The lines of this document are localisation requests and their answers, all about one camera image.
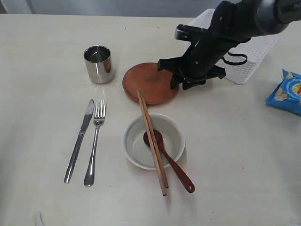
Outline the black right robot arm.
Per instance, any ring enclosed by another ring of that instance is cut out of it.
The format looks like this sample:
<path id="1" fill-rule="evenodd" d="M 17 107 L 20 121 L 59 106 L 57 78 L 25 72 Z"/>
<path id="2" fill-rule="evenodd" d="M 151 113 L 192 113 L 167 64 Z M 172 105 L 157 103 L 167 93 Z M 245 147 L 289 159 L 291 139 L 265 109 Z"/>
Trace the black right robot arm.
<path id="1" fill-rule="evenodd" d="M 299 0 L 243 0 L 236 4 L 224 0 L 215 9 L 209 28 L 177 26 L 175 38 L 189 41 L 190 46 L 180 57 L 159 60 L 157 69 L 172 73 L 172 89 L 182 84 L 187 90 L 209 79 L 223 79 L 225 69 L 216 63 L 223 60 L 237 65 L 224 59 L 231 48 L 253 37 L 278 34 L 300 19 Z"/>

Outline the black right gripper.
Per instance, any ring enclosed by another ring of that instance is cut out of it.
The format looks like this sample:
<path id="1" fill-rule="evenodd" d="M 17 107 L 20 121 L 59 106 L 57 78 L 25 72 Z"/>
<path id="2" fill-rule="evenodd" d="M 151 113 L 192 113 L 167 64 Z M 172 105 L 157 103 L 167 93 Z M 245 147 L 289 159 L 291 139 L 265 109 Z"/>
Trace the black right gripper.
<path id="1" fill-rule="evenodd" d="M 157 69 L 172 73 L 171 89 L 182 84 L 182 89 L 187 90 L 204 85 L 209 79 L 223 79 L 226 76 L 225 69 L 215 65 L 223 55 L 224 52 L 218 50 L 189 48 L 181 57 L 160 59 Z"/>

